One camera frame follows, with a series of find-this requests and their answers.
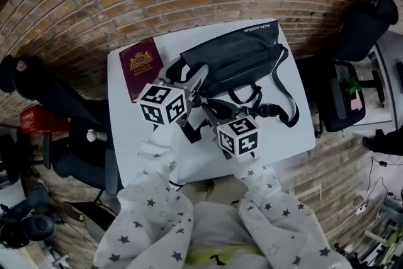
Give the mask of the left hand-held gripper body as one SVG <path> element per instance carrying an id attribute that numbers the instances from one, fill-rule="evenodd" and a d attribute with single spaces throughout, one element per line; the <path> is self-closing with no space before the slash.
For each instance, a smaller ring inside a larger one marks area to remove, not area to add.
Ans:
<path id="1" fill-rule="evenodd" d="M 154 125 L 178 123 L 183 126 L 197 95 L 191 94 L 185 86 L 186 82 L 170 84 L 159 78 L 147 83 L 136 101 L 144 120 Z"/>

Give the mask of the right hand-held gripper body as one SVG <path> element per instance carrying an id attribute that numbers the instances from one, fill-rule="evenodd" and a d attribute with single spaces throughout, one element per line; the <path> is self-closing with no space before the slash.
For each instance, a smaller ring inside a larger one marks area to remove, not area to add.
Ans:
<path id="1" fill-rule="evenodd" d="M 252 116 L 219 125 L 217 127 L 219 147 L 233 157 L 253 153 L 258 148 L 259 131 L 259 126 Z"/>

